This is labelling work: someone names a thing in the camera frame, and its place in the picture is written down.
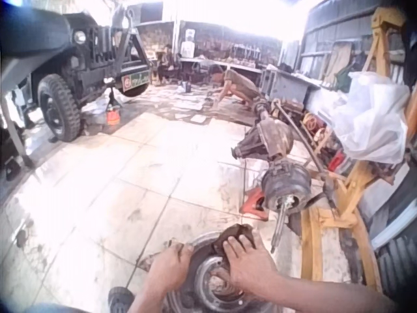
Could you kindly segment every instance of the workshop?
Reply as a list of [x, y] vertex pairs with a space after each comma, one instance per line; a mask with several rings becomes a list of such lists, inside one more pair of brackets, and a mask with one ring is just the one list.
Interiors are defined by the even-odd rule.
[[417, 312], [407, 0], [3, 0], [0, 312]]

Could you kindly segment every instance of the jeep grille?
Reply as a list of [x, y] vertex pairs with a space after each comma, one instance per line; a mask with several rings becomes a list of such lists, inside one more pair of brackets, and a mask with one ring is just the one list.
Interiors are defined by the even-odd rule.
[[95, 27], [89, 31], [89, 47], [91, 66], [102, 67], [114, 62], [117, 47], [115, 45], [115, 29], [110, 27]]

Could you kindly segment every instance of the jeep tire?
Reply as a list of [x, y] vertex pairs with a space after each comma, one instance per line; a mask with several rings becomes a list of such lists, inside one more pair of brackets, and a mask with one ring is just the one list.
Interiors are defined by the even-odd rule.
[[38, 103], [46, 124], [63, 142], [71, 142], [79, 134], [81, 115], [74, 96], [58, 74], [45, 76], [38, 86]]
[[123, 91], [123, 89], [120, 88], [119, 91], [122, 95], [124, 95], [126, 97], [134, 98], [134, 97], [137, 97], [137, 96], [141, 95], [142, 93], [144, 93], [145, 90], [148, 88], [148, 86], [149, 86], [149, 84], [146, 83], [144, 85], [140, 85], [136, 88], [126, 90], [126, 91]]

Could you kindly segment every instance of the white plastic bag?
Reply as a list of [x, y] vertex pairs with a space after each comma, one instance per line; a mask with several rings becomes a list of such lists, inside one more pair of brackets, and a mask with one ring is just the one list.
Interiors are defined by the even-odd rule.
[[403, 160], [407, 86], [373, 72], [354, 72], [345, 105], [332, 111], [334, 132], [348, 157], [397, 164]]

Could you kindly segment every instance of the hand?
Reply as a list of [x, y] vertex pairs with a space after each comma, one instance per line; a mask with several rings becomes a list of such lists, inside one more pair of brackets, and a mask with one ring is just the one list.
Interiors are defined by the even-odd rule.
[[192, 245], [173, 243], [159, 254], [149, 271], [148, 287], [161, 294], [162, 297], [180, 288], [186, 280], [193, 251]]
[[230, 263], [230, 283], [246, 293], [264, 298], [268, 282], [278, 275], [278, 271], [259, 232], [253, 230], [252, 233], [255, 248], [244, 235], [239, 237], [242, 244], [229, 237], [223, 247]]
[[219, 98], [218, 97], [214, 98], [212, 110], [217, 110], [217, 108], [219, 106], [219, 102], [220, 101], [219, 101]]

